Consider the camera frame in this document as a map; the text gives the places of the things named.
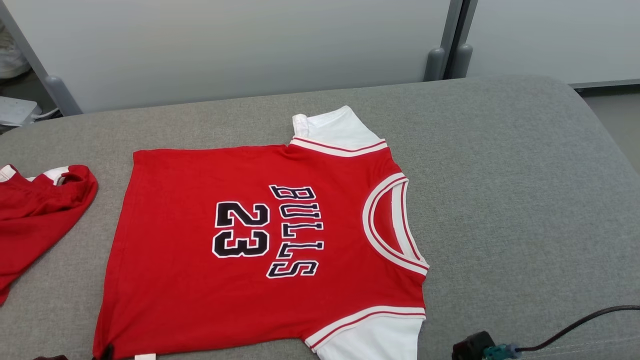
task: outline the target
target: red basketball jersey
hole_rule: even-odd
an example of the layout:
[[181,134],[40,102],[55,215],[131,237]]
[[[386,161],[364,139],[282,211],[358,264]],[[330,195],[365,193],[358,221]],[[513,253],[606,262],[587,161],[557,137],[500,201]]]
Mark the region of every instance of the red basketball jersey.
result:
[[98,191],[84,165],[23,177],[13,165],[0,168],[0,306],[11,283],[80,219]]
[[134,153],[95,356],[299,338],[323,359],[372,359],[358,349],[382,334],[415,359],[428,266],[407,178],[348,107],[294,125],[289,145]]

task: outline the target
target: connector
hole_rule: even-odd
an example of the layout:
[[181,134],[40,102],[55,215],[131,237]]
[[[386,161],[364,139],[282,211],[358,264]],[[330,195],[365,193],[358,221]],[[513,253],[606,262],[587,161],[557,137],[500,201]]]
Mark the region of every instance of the connector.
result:
[[482,360],[486,348],[495,347],[495,343],[486,331],[477,332],[453,345],[452,360]]
[[516,348],[518,348],[518,346],[515,344],[501,344],[485,348],[483,355],[486,360],[519,359],[522,353],[516,352]]

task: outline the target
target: black plug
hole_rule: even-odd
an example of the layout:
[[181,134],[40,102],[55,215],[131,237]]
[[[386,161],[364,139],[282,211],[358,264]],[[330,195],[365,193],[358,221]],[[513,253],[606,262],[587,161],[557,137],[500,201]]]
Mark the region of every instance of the black plug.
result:
[[484,350],[494,346],[495,343],[488,332],[477,332],[453,345],[451,360],[482,360]]

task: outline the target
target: floor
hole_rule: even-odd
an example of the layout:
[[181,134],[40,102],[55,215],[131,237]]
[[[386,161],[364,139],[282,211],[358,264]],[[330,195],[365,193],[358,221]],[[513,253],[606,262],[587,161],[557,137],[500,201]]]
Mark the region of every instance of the floor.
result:
[[640,92],[583,99],[640,174]]

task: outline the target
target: gray couch cushion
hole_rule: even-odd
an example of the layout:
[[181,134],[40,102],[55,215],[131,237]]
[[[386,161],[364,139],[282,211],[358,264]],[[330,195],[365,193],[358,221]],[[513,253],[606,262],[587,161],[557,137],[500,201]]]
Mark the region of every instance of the gray couch cushion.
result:
[[[91,358],[131,153],[288,142],[291,116],[350,105],[411,179],[413,235],[432,266],[421,359],[488,330],[533,346],[602,307],[640,302],[640,178],[568,86],[504,76],[113,111],[0,136],[26,176],[85,164],[100,190],[0,307],[0,359]],[[603,316],[530,358],[637,359],[640,313]],[[167,359],[313,359],[298,340]]]

